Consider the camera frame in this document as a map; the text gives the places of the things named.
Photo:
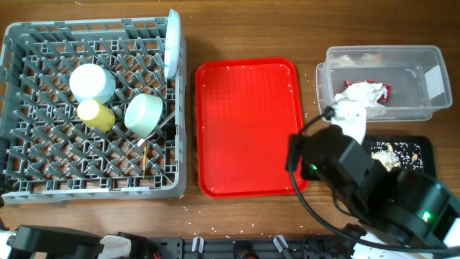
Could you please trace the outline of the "yellow plastic cup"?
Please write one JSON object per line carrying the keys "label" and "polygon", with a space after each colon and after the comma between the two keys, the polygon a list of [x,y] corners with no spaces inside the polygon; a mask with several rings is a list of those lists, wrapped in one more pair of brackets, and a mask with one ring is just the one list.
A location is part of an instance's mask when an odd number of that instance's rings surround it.
{"label": "yellow plastic cup", "polygon": [[94,99],[82,101],[77,108],[78,117],[88,126],[108,132],[115,123],[114,112]]}

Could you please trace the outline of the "wooden chopstick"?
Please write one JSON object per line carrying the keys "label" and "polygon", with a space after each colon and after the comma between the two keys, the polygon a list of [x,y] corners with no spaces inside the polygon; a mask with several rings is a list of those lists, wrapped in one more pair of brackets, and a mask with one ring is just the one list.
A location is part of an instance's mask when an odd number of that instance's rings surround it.
{"label": "wooden chopstick", "polygon": [[143,157],[142,157],[142,178],[146,178],[147,171],[147,142],[143,144]]}

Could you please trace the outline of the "large light blue plate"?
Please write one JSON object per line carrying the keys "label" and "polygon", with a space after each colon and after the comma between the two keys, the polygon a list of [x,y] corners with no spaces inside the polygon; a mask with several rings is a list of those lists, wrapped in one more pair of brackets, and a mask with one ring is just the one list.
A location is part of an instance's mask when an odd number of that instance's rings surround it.
{"label": "large light blue plate", "polygon": [[171,79],[175,76],[178,69],[180,56],[180,15],[171,9],[167,19],[167,29],[165,36],[165,77]]}

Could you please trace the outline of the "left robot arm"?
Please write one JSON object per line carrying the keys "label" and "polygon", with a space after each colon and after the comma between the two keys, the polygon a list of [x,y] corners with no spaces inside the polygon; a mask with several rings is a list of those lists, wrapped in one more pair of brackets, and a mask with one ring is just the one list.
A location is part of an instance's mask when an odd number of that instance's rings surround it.
{"label": "left robot arm", "polygon": [[64,227],[1,228],[2,258],[148,258],[143,237],[107,235]]}

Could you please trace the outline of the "light blue small bowl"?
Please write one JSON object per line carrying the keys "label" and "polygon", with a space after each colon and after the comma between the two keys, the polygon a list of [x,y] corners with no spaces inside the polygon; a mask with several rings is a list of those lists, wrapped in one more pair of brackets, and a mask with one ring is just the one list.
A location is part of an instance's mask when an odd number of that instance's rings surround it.
{"label": "light blue small bowl", "polygon": [[99,65],[86,63],[70,74],[69,86],[78,102],[93,99],[104,104],[114,95],[116,81],[110,71]]}

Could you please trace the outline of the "white napkin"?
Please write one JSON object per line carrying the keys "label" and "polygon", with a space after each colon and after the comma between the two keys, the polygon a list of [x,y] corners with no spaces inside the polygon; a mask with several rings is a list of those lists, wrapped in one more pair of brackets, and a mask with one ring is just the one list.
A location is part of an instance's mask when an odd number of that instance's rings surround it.
{"label": "white napkin", "polygon": [[389,97],[389,90],[383,83],[360,81],[347,86],[343,92],[336,94],[333,100],[336,103],[355,101],[363,107],[374,108],[383,107]]}

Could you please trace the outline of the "food scraps and rice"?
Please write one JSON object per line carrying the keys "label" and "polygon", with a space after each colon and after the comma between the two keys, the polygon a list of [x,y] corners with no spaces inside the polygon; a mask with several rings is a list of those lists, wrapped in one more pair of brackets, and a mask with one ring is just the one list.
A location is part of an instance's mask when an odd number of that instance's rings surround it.
{"label": "food scraps and rice", "polygon": [[407,142],[372,142],[370,154],[374,160],[383,164],[387,171],[404,169],[423,171],[423,156],[421,147]]}

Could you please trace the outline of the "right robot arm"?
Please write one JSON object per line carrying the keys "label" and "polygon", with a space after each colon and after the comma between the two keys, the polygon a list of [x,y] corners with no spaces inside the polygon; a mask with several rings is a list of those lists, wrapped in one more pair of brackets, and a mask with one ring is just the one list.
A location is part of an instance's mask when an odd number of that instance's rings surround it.
{"label": "right robot arm", "polygon": [[437,178],[417,171],[388,173],[370,191],[366,231],[388,245],[440,248],[459,218],[459,199]]}

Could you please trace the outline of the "red snack wrapper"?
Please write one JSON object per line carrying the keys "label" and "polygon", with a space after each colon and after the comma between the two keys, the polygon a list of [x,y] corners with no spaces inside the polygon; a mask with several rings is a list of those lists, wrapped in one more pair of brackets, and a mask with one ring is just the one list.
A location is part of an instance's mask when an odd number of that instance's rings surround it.
{"label": "red snack wrapper", "polygon": [[391,85],[375,81],[345,81],[345,91],[342,93],[346,98],[366,103],[385,103],[390,97]]}

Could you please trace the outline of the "white plastic fork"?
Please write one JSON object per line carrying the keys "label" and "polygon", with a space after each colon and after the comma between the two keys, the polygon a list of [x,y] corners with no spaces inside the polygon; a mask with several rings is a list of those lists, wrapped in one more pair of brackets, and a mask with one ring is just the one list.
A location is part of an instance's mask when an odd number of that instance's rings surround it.
{"label": "white plastic fork", "polygon": [[174,117],[175,117],[175,112],[169,113],[165,117],[165,119],[162,120],[161,123],[159,123],[148,136],[139,139],[139,141],[137,142],[137,147],[141,147],[147,140],[153,138],[155,135],[160,135],[162,133],[162,128],[168,122],[170,122]]}

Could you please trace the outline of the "green bowl with food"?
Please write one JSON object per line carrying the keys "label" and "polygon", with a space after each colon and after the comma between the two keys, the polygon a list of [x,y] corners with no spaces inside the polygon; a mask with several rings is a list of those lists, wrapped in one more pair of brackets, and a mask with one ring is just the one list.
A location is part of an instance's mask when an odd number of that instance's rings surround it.
{"label": "green bowl with food", "polygon": [[125,111],[124,124],[140,138],[148,136],[162,116],[163,101],[149,94],[137,94]]}

